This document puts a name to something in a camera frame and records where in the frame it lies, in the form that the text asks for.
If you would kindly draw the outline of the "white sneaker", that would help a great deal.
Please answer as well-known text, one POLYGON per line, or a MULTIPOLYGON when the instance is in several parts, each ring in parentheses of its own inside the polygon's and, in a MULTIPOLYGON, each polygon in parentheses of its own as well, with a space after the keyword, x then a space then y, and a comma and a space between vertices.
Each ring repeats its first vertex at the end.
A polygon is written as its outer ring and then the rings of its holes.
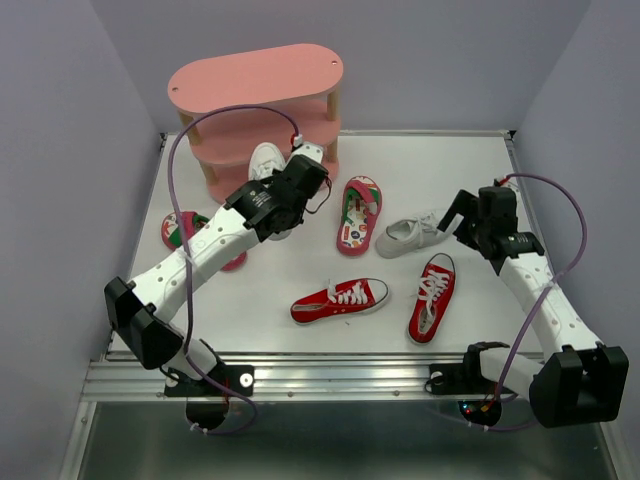
POLYGON ((445 210, 425 210, 389 224, 375 242, 376 252, 385 259, 436 246, 444 242, 459 225, 455 217, 445 231, 438 229, 445 210))
POLYGON ((284 170, 286 161, 281 151, 273 143, 263 142, 256 146, 249 162, 248 179, 262 181, 267 188, 273 183, 273 177, 284 170))

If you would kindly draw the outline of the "pink patterned sandal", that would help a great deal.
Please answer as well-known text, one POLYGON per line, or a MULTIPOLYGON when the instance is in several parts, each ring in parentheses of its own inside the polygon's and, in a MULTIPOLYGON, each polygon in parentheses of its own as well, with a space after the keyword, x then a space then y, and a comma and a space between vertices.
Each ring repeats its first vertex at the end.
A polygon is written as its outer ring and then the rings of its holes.
POLYGON ((355 176, 346 183, 336 238, 341 254, 355 257, 369 249, 382 205, 381 189, 370 177, 355 176))
MULTIPOLYGON (((195 211, 183 211, 181 213, 181 219, 185 224, 187 237, 191 238, 209 222, 209 219, 195 211)), ((179 225, 177 216, 174 212, 169 213, 162 221, 161 225, 161 238, 163 243, 171 251, 176 250, 182 245, 182 239, 179 231, 179 225)), ((226 265, 222 267, 223 272, 233 272, 242 267, 247 260, 247 253, 244 252, 226 265)))

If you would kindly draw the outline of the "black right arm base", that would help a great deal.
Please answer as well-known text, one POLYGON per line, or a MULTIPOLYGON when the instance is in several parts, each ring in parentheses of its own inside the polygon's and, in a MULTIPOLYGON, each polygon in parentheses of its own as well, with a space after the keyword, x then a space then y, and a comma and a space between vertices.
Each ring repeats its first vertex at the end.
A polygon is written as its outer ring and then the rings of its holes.
POLYGON ((496 383, 476 373, 468 373, 462 363, 431 364, 424 390, 434 396, 459 396, 458 410, 471 426, 484 430, 503 430, 498 427, 502 403, 494 399, 496 383))

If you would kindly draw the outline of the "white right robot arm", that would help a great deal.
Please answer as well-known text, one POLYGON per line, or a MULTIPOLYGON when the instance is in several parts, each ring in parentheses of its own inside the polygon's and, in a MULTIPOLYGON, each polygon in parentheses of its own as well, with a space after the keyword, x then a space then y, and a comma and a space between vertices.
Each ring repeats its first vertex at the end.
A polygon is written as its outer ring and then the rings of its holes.
POLYGON ((433 365, 434 395, 493 393, 486 405, 460 403, 472 424, 493 427, 500 419, 503 392, 528 401, 546 428, 609 422, 617 418, 629 360, 620 347, 607 346, 580 319, 552 275, 544 249, 531 232, 518 229, 513 190, 494 184, 472 194, 461 190, 440 221, 446 230, 461 219, 454 237, 478 251, 509 288, 527 317, 544 359, 536 362, 515 344, 477 342, 461 362, 433 365))

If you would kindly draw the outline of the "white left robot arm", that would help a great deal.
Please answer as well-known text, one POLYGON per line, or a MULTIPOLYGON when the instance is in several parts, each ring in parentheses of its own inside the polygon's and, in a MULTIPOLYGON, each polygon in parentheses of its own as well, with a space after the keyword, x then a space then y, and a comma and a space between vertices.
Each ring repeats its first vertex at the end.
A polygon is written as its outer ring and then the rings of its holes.
POLYGON ((317 145, 298 148, 283 169, 229 196, 187 247, 129 281, 116 277, 105 286, 111 327, 145 369, 172 368, 202 394, 221 386, 215 355, 172 320, 232 259, 302 223, 308 201, 328 178, 322 155, 317 145))

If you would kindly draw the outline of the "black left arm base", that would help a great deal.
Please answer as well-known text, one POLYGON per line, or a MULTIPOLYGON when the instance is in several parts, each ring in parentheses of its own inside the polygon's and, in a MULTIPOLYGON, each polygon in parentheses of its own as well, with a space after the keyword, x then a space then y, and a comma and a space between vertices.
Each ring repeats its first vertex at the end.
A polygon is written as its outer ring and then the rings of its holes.
POLYGON ((226 391, 204 380, 193 380, 175 370, 166 371, 163 396, 185 401, 185 418, 191 431, 208 436, 240 433, 257 418, 257 405, 251 399, 255 369, 251 365, 218 364, 208 376, 226 391))

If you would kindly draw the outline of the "pink three-tier shoe shelf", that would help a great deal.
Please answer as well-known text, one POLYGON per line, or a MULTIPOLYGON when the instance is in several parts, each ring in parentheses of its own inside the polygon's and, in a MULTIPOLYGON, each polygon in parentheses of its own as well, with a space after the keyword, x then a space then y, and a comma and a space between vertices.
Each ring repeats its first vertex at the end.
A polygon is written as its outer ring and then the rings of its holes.
POLYGON ((168 82, 168 96, 188 133, 210 196, 223 202, 248 179, 262 142, 291 152, 291 137, 324 149, 331 178, 339 171, 339 85, 344 65, 333 50, 294 44, 197 60, 168 82))

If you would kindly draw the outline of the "red sneaker right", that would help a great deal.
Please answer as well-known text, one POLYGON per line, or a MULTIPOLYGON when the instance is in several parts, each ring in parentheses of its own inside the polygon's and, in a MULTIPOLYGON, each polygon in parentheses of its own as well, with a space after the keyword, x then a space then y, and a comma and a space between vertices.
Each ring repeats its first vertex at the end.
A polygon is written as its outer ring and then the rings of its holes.
POLYGON ((431 342, 443 320, 456 283, 452 257, 435 254, 419 278, 417 300, 407 327, 409 337, 418 344, 431 342))

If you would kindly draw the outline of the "red sneaker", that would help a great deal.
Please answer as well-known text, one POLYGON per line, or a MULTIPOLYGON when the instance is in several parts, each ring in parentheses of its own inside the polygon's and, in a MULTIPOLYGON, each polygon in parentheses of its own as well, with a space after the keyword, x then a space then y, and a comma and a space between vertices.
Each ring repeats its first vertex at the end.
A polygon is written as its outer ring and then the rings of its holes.
POLYGON ((409 337, 418 344, 431 342, 443 320, 456 283, 452 257, 435 254, 419 278, 417 300, 407 327, 409 337))
POLYGON ((329 282, 323 290, 296 300, 291 318, 300 325, 336 317, 368 314, 381 308, 390 298, 388 285, 375 278, 356 278, 329 282))

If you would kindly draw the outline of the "red sneaker centre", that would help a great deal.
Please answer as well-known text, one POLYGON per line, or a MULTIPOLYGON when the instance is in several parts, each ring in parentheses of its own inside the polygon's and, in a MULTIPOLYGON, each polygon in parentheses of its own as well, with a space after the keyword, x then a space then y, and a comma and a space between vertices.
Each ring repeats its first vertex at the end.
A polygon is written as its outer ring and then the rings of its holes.
POLYGON ((291 318, 300 325, 336 317, 368 314, 381 308, 390 298, 388 285, 375 278, 356 278, 329 282, 323 290, 296 300, 291 318))

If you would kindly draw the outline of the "aluminium front mounting rail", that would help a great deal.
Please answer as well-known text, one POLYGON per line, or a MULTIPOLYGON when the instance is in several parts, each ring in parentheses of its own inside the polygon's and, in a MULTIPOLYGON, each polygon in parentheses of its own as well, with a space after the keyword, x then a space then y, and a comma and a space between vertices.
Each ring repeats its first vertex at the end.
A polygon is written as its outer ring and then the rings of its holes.
MULTIPOLYGON (((257 403, 431 400, 424 384, 433 364, 459 363, 460 353, 388 355, 228 355, 228 365, 254 367, 257 403)), ((161 373, 131 356, 90 364, 85 402, 168 401, 161 373)))

